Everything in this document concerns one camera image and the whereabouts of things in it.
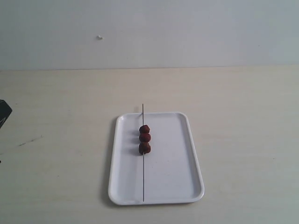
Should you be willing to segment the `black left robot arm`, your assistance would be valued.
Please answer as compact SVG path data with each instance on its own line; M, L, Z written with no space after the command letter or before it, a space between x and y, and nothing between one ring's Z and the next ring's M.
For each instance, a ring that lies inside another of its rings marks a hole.
M0 100L0 128L6 122L10 114L12 113L12 108L8 105L8 103L1 99Z

